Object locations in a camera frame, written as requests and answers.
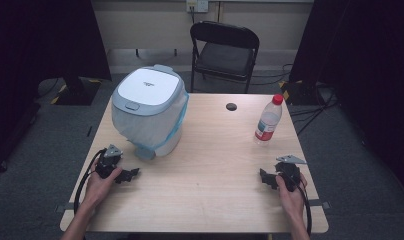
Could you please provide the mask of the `person's right hand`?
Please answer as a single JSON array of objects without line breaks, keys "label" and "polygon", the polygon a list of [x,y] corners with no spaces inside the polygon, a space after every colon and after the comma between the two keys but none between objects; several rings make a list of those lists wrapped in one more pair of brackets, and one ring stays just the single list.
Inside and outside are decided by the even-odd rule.
[{"label": "person's right hand", "polygon": [[284,179],[281,176],[276,177],[278,192],[282,208],[289,220],[302,221],[304,212],[304,197],[299,190],[289,192],[286,188]]}]

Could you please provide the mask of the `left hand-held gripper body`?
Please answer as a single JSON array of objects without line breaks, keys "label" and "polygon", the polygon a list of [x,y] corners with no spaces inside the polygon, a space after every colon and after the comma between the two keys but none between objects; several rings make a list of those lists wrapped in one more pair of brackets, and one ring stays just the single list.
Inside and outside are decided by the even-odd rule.
[{"label": "left hand-held gripper body", "polygon": [[112,171],[117,167],[122,154],[123,152],[113,144],[110,144],[102,151],[95,168],[95,171],[102,179],[110,176]]}]

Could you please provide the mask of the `black folding chair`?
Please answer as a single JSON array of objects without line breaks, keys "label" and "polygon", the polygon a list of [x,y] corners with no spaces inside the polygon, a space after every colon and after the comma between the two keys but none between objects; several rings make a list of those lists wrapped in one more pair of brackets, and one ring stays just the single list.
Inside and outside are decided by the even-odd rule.
[{"label": "black folding chair", "polygon": [[195,73],[245,83],[247,93],[256,63],[260,40],[250,29],[213,21],[200,21],[190,28],[192,66],[190,90]]}]

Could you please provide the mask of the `person's left hand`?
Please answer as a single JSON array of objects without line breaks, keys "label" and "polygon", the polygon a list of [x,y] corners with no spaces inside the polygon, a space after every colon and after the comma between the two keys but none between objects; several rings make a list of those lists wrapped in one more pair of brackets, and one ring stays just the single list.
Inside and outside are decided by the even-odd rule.
[{"label": "person's left hand", "polygon": [[117,167],[107,178],[103,179],[98,173],[95,173],[96,166],[97,162],[91,166],[93,173],[87,182],[86,194],[80,205],[80,210],[94,210],[106,198],[115,179],[122,172],[122,168]]}]

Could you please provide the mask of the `white wall power outlet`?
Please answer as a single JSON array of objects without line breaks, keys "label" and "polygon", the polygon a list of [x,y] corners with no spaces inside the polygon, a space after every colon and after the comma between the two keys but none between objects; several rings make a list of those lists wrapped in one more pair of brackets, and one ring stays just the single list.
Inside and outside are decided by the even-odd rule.
[{"label": "white wall power outlet", "polygon": [[208,0],[186,0],[186,11],[191,13],[207,13],[209,11]]}]

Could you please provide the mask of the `black yellow-striped stand base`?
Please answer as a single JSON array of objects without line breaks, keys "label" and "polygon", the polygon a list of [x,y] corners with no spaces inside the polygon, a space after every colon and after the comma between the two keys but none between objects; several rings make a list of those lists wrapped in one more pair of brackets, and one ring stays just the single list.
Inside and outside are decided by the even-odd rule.
[{"label": "black yellow-striped stand base", "polygon": [[279,87],[288,105],[318,105],[322,103],[314,85],[309,85],[302,81],[280,82]]},{"label": "black yellow-striped stand base", "polygon": [[99,80],[77,76],[64,78],[65,84],[51,101],[52,105],[90,106],[101,86]]}]

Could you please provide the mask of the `clear red-capped plastic bottle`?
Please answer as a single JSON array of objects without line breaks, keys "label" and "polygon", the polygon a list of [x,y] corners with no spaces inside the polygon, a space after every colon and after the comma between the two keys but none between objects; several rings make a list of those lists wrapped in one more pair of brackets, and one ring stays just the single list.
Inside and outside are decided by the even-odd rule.
[{"label": "clear red-capped plastic bottle", "polygon": [[264,107],[254,132],[254,140],[258,145],[265,146],[271,140],[282,116],[284,97],[274,94],[271,101]]}]

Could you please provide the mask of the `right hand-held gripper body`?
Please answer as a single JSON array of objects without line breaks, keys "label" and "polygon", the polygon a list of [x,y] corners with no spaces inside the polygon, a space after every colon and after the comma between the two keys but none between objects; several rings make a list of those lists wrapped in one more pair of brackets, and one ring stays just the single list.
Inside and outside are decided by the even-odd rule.
[{"label": "right hand-held gripper body", "polygon": [[293,192],[301,181],[298,164],[306,165],[307,162],[294,155],[277,157],[276,172],[283,178],[288,191]]}]

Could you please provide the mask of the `black curtain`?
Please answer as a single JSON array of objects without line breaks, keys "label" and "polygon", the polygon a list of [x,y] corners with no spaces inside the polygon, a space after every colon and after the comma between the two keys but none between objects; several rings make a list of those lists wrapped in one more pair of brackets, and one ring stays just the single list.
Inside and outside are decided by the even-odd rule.
[{"label": "black curtain", "polygon": [[404,0],[314,0],[290,80],[334,85],[404,188]]},{"label": "black curtain", "polygon": [[39,105],[41,81],[109,80],[91,0],[0,0],[0,170]]}]

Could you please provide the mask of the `grey-blue lidded trash can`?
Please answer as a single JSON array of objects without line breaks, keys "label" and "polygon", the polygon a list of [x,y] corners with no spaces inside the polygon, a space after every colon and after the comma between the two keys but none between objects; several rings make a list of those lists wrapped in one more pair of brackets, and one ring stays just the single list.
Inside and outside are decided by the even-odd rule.
[{"label": "grey-blue lidded trash can", "polygon": [[[119,108],[128,108],[139,115],[149,116],[164,111],[185,90],[184,81],[171,68],[154,65],[139,68],[128,74],[112,94],[112,102]],[[145,160],[166,156],[177,146],[182,135],[182,124],[175,135],[155,151],[135,146],[134,154]]]}]

